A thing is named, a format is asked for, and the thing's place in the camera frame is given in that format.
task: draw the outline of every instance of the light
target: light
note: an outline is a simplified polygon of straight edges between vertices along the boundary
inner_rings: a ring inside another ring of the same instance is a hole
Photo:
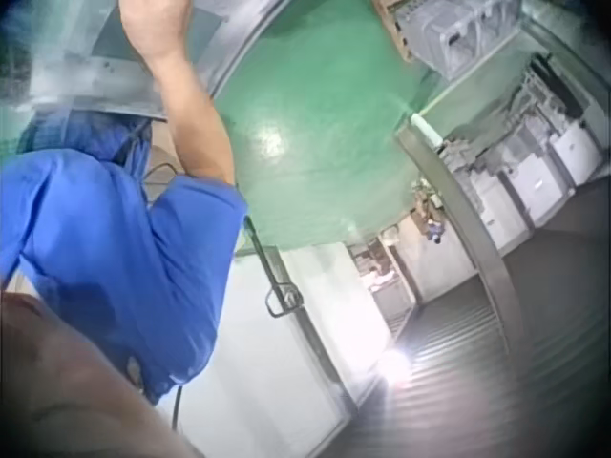
[[[411,378],[411,364],[408,357],[400,351],[385,352],[378,362],[378,373],[389,386],[406,385]]]
[[[283,137],[276,127],[264,127],[259,130],[259,141],[262,144],[262,154],[266,159],[276,159],[285,153]]]

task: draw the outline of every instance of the worker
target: worker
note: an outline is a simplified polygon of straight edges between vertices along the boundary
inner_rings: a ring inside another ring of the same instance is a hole
[[[18,380],[32,394],[15,399],[33,396],[41,407],[74,396],[79,406],[113,408],[129,397],[124,387],[111,394],[115,375],[88,363],[92,350],[74,332],[153,405],[200,374],[217,338],[246,213],[227,132],[187,58],[192,2],[120,0],[119,8],[157,84],[185,175],[149,208],[142,178],[150,126],[129,116],[61,110],[36,116],[22,142],[29,150],[3,165],[0,282],[4,290],[18,269],[42,300],[12,298],[7,305],[23,309],[8,323],[25,340],[17,356],[41,352]],[[53,337],[47,327],[59,324],[51,314],[73,331],[62,327]],[[48,315],[53,324],[41,322]]]

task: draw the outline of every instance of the hand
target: hand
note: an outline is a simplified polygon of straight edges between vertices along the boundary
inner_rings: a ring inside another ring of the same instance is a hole
[[[125,34],[153,74],[173,59],[186,60],[185,41],[192,0],[119,0],[118,3]]]

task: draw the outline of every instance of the blue shirt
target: blue shirt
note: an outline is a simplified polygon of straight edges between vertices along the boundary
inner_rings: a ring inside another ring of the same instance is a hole
[[[176,177],[149,209],[138,179],[71,149],[0,173],[0,281],[19,267],[46,304],[156,403],[206,366],[246,205],[236,188]]]

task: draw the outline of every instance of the ribbed metal surface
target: ribbed metal surface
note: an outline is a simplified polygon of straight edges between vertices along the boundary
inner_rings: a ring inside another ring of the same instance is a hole
[[[606,196],[598,223],[581,219],[600,230],[542,231],[506,258],[533,338],[523,383],[472,279],[425,307],[400,339],[411,385],[380,386],[323,456],[577,456],[608,389],[608,191],[599,184],[560,216],[574,224],[571,212]]]

